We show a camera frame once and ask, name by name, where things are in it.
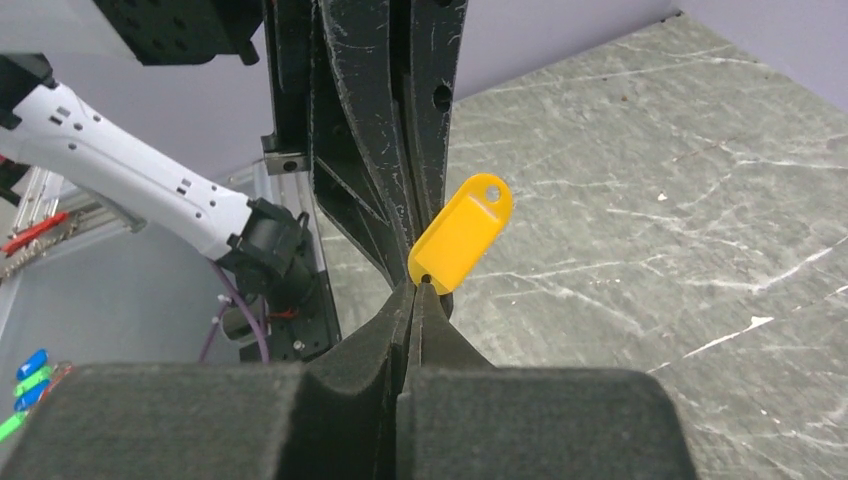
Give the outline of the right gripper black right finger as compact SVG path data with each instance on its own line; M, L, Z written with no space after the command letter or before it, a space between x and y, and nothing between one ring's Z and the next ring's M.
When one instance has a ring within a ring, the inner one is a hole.
M693 479L677 411L652 376L497 367L415 293L396 410L401 479Z

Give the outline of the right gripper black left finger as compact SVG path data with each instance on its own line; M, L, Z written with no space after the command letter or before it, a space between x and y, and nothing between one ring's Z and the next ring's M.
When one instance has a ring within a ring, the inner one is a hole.
M398 285L308 363L89 364L37 406L5 479L391 479L413 310Z

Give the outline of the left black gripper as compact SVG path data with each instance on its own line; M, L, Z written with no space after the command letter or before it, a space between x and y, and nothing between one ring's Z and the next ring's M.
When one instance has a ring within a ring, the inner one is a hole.
M392 285L408 280L406 259L416 230L391 85L390 3L318 3L341 107L388 226L381 240ZM272 174L312 169L310 105L316 3L264 1L263 31L272 131L261 139ZM465 1L413 1L409 14L404 113L418 215L427 227L445 198L451 109Z

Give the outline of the yellow key tag with keyring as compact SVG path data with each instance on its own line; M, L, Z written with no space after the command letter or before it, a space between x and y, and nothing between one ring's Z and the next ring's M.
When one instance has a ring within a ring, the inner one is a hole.
M513 208L512 192L501 178L469 177L411 248L410 280L419 285L428 279L439 295L455 291L509 223Z

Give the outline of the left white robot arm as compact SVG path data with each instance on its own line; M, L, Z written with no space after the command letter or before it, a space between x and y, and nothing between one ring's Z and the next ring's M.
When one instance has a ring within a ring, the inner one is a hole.
M390 285L444 201L464 1L5 1L1 154L88 188L187 241L242 290L309 294L293 216L204 178L59 82L51 51L194 66L258 62L265 37L274 130L267 157L313 173L320 207Z

